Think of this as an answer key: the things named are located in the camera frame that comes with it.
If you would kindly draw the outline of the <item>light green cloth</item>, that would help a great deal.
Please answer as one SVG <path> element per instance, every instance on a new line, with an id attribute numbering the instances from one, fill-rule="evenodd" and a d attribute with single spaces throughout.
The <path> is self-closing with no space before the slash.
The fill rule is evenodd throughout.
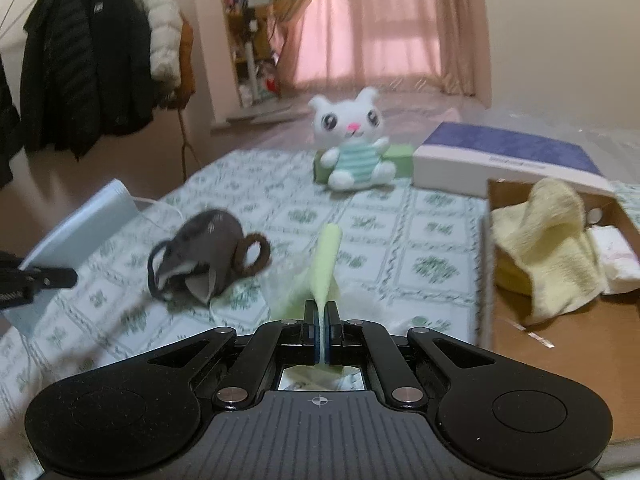
<path id="1" fill-rule="evenodd" d="M 312 325 L 317 335 L 317 363 L 296 365 L 283 372 L 279 388 L 288 391 L 340 391 L 352 386 L 352 372 L 344 366 L 326 362 L 329 325 L 326 303 L 340 296 L 334 278 L 342 229 L 334 223 L 321 230 L 311 255 L 289 258 L 277 267 L 270 314 L 273 320 L 302 318 L 306 302 L 316 306 Z"/>

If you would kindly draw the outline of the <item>brown scrunchie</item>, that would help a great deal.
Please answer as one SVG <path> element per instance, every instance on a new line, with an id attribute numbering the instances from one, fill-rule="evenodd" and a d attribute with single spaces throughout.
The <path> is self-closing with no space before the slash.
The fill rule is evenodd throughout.
<path id="1" fill-rule="evenodd" d="M 250 233 L 236 245 L 232 268 L 240 278 L 250 278 L 268 266 L 270 256 L 268 240 L 260 233 Z"/>

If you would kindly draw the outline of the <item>dark grey face mask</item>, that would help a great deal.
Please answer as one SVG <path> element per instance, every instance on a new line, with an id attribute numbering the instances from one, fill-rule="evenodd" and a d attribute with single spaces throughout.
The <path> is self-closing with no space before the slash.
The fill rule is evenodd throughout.
<path id="1" fill-rule="evenodd" d="M 209 209 L 192 217 L 151 250 L 146 264 L 151 296 L 167 301 L 189 294 L 208 304 L 234 280 L 232 261 L 242 237 L 242 226 L 229 211 Z"/>

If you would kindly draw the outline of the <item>green floral tablecloth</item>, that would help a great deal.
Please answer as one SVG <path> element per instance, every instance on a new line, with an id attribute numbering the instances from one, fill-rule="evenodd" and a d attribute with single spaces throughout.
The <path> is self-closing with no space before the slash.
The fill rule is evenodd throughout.
<path id="1" fill-rule="evenodd" d="M 639 432 L 639 296 L 551 321 L 496 281 L 504 210 L 571 235 L 609 195 L 488 180 L 486 198 L 314 184 L 310 153 L 234 152 L 90 252 L 1 344 L 10 479 L 592 479 Z"/>

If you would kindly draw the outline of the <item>green small box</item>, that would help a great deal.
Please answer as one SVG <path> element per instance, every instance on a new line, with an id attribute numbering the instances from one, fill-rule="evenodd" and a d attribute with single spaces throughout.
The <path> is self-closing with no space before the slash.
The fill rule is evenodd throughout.
<path id="1" fill-rule="evenodd" d="M 412 155 L 416 149 L 410 144 L 390 144 L 382 154 L 383 160 L 388 160 L 396 166 L 396 177 L 411 178 L 413 173 Z M 321 165 L 324 151 L 318 151 L 314 156 L 314 183 L 326 184 L 331 173 L 330 168 Z"/>

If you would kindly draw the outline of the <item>yellow towel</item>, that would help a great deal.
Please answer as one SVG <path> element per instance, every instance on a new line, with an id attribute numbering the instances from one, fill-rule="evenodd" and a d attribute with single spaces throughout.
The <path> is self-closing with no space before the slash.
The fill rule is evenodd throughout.
<path id="1" fill-rule="evenodd" d="M 491 211 L 491 235 L 500 249 L 496 284 L 530 298 L 524 325 L 574 312 L 603 292 L 584 202 L 567 183 L 544 178 L 526 202 Z"/>

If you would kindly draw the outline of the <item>blue and white flat box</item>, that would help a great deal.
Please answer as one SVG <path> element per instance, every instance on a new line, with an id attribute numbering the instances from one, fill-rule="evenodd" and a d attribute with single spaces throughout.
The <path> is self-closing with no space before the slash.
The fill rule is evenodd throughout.
<path id="1" fill-rule="evenodd" d="M 578 145 L 506 129 L 443 122 L 412 155 L 416 188 L 487 196 L 487 182 L 563 180 L 580 192 L 612 196 L 610 181 Z"/>

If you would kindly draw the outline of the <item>white bunny plush toy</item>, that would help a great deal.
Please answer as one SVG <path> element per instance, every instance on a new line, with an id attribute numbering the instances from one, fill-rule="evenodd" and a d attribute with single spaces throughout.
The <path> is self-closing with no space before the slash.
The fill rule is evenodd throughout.
<path id="1" fill-rule="evenodd" d="M 366 87 L 353 100 L 332 102 L 317 94 L 308 102 L 314 110 L 314 140 L 322 151 L 320 166 L 330 172 L 326 184 L 332 191 L 388 185 L 396 177 L 395 164 L 383 159 L 390 140 L 384 136 L 377 98 L 378 90 Z"/>

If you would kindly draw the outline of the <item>black jacket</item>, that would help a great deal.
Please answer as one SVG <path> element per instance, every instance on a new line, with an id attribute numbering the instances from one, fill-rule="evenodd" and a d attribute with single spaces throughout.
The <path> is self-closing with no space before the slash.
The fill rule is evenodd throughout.
<path id="1" fill-rule="evenodd" d="M 87 155 L 153 119 L 148 20 L 134 0 L 36 0 L 20 81 L 26 153 Z"/>

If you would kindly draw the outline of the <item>orange jacket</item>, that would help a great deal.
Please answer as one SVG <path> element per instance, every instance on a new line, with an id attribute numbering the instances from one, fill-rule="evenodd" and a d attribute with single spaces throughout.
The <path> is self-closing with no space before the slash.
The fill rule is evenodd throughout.
<path id="1" fill-rule="evenodd" d="M 171 93 L 166 107 L 168 110 L 184 110 L 191 96 L 196 91 L 195 76 L 192 67 L 192 50 L 194 31 L 184 15 L 182 17 L 182 31 L 179 46 L 180 86 Z"/>

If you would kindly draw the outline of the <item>white folded cloth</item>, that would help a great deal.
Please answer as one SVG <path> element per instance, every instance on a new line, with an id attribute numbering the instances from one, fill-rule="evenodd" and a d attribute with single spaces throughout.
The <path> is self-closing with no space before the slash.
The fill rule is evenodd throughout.
<path id="1" fill-rule="evenodd" d="M 615 226 L 590 226 L 588 234 L 604 276 L 605 295 L 620 295 L 639 288 L 639 259 Z"/>

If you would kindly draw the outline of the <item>white puffer jacket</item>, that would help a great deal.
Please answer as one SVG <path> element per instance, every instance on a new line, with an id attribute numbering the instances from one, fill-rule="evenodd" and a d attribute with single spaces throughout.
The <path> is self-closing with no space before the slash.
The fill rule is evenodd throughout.
<path id="1" fill-rule="evenodd" d="M 146 16 L 151 32 L 151 77 L 167 90 L 181 84 L 179 49 L 183 21 L 176 0 L 134 0 Z"/>

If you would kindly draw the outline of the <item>pink curtain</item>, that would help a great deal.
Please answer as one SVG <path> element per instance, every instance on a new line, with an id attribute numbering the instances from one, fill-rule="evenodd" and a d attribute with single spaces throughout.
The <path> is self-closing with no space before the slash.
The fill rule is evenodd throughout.
<path id="1" fill-rule="evenodd" d="M 297 90 L 435 89 L 489 104 L 485 0 L 312 0 L 279 67 Z"/>

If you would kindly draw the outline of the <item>standing fan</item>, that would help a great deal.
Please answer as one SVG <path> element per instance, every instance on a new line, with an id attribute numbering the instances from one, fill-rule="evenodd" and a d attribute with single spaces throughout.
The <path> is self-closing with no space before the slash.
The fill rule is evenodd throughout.
<path id="1" fill-rule="evenodd" d="M 270 0 L 270 44 L 276 56 L 276 67 L 280 81 L 280 96 L 264 104 L 240 108 L 229 115 L 228 122 L 283 122 L 292 116 L 292 104 L 282 96 L 279 63 L 281 50 L 288 30 L 304 15 L 312 0 Z"/>

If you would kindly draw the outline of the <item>wooden bookshelf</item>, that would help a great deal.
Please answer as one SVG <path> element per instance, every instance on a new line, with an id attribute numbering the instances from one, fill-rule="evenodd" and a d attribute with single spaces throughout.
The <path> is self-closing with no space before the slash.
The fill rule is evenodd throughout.
<path id="1" fill-rule="evenodd" d="M 270 0 L 222 0 L 232 68 L 243 108 L 280 96 L 270 44 Z"/>

